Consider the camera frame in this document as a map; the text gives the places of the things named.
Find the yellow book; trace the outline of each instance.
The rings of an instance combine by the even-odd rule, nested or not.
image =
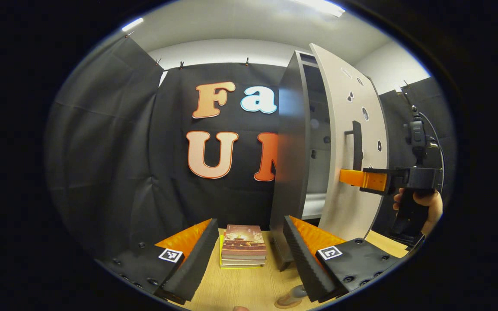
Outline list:
[[[220,266],[222,265],[222,244],[224,244],[224,235],[220,235],[220,254],[219,254],[219,260],[220,260]],[[259,267],[220,267],[221,269],[254,269],[254,268],[261,268],[262,266]]]

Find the human hand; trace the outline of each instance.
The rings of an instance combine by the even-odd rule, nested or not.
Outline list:
[[[395,204],[393,204],[393,209],[398,211],[401,206],[401,197],[403,197],[403,192],[405,192],[404,188],[399,188],[399,193],[396,194],[393,198],[395,199]],[[435,193],[431,195],[426,195],[425,197],[419,197],[415,192],[412,196],[416,203],[428,206],[428,219],[425,221],[424,226],[421,229],[421,232],[427,236],[432,230],[437,221],[441,218],[443,214],[443,201],[441,201],[441,195],[436,190]]]

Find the wire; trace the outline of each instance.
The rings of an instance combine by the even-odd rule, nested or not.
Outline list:
[[[431,124],[431,122],[429,121],[428,117],[425,116],[425,114],[419,112],[419,114],[421,116],[424,117],[424,119],[427,120],[427,122],[429,123],[429,126],[431,126],[431,129],[433,130],[433,134],[435,135],[435,141],[437,141],[437,146],[439,147],[439,152],[441,153],[441,170],[443,171],[443,173],[441,174],[441,191],[439,191],[440,193],[443,192],[443,185],[444,185],[444,182],[445,182],[445,156],[443,154],[443,148],[441,148],[441,142],[439,142],[439,137],[437,137],[437,132],[435,132],[435,128],[433,127],[433,124]]]

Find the door handle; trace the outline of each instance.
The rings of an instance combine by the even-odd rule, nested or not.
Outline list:
[[[362,170],[362,160],[364,153],[362,152],[362,128],[360,123],[353,121],[353,130],[346,130],[345,135],[353,135],[353,171]]]

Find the orange foam pad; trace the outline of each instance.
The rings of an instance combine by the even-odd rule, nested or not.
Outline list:
[[[339,181],[357,187],[384,191],[387,183],[387,174],[342,169],[339,171]]]
[[[197,225],[191,226],[177,234],[174,234],[168,238],[165,238],[161,242],[155,244],[155,246],[159,246],[160,248],[169,248],[170,250],[180,251],[184,253],[184,261],[188,258],[189,254],[192,252],[193,247],[201,235],[209,225],[212,219],[205,220],[200,222]]]
[[[309,249],[309,252],[313,254],[314,260],[322,266],[318,258],[316,258],[316,251],[322,248],[327,248],[328,246],[333,246],[337,244],[344,243],[345,240],[336,237],[335,235],[327,232],[326,230],[322,230],[316,226],[309,224],[306,221],[297,219],[296,217],[290,216],[295,228],[303,238],[303,241],[306,244],[306,247]]]

